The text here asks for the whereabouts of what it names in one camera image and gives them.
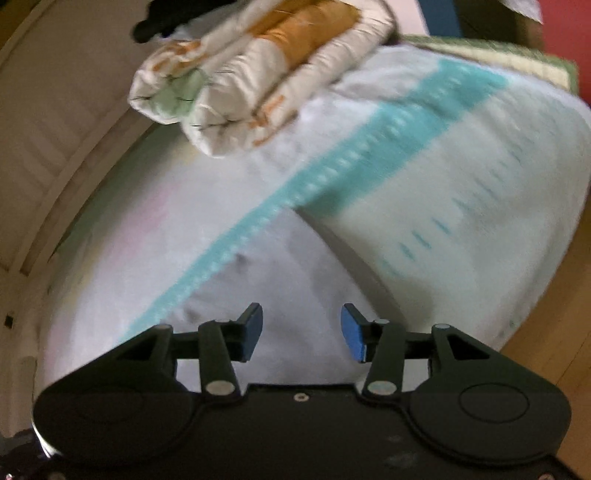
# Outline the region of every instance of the bed sheet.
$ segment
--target bed sheet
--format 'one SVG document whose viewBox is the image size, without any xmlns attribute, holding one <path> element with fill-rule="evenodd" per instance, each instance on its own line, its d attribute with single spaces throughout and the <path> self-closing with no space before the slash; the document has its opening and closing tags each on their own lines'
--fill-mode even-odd
<svg viewBox="0 0 591 480">
<path fill-rule="evenodd" d="M 590 126 L 543 82 L 399 46 L 248 155 L 158 128 L 58 252 L 37 392 L 182 307 L 286 208 L 352 248 L 412 330 L 452 323 L 500 348 L 570 242 Z"/>
</svg>

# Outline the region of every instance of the silver screw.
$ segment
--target silver screw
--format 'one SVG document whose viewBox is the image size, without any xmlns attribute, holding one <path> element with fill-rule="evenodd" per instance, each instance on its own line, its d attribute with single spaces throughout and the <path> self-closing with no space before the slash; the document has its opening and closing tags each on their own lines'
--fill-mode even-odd
<svg viewBox="0 0 591 480">
<path fill-rule="evenodd" d="M 398 387 L 392 382 L 386 380 L 376 380 L 368 385 L 368 390 L 374 395 L 381 395 L 386 397 L 396 393 Z"/>
<path fill-rule="evenodd" d="M 296 393 L 294 395 L 295 401 L 308 401 L 309 399 L 310 399 L 310 396 L 306 395 L 305 393 Z"/>
<path fill-rule="evenodd" d="M 215 395 L 217 397 L 224 397 L 231 393 L 234 393 L 236 387 L 234 387 L 233 383 L 230 383 L 226 380 L 214 380 L 213 382 L 209 382 L 205 387 L 208 393 L 211 395 Z"/>
</svg>

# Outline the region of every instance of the turquoise stripe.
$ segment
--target turquoise stripe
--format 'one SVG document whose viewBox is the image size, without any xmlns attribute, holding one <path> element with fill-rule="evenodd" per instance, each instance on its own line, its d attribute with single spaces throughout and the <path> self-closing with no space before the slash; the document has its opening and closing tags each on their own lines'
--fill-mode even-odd
<svg viewBox="0 0 591 480">
<path fill-rule="evenodd" d="M 407 96 L 381 103 L 372 118 L 351 137 L 311 162 L 218 237 L 172 287 L 132 322 L 123 341 L 165 318 L 282 208 L 303 207 L 316 217 L 338 213 L 394 175 L 466 112 L 506 84 L 501 75 L 478 66 L 440 60 L 438 70 Z"/>
</svg>

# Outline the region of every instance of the red object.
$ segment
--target red object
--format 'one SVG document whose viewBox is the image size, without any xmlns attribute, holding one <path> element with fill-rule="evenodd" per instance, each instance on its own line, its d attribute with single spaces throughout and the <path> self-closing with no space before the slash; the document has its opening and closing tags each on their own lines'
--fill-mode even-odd
<svg viewBox="0 0 591 480">
<path fill-rule="evenodd" d="M 591 0 L 540 0 L 546 53 L 579 66 L 580 95 L 591 103 Z"/>
</svg>

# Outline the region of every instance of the folded quilt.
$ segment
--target folded quilt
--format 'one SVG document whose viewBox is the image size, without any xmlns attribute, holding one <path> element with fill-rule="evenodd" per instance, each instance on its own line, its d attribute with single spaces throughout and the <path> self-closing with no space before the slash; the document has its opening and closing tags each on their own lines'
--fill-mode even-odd
<svg viewBox="0 0 591 480">
<path fill-rule="evenodd" d="M 254 0 L 200 40 L 173 40 L 136 72 L 133 108 L 181 123 L 197 148 L 261 145 L 395 28 L 381 0 Z"/>
</svg>

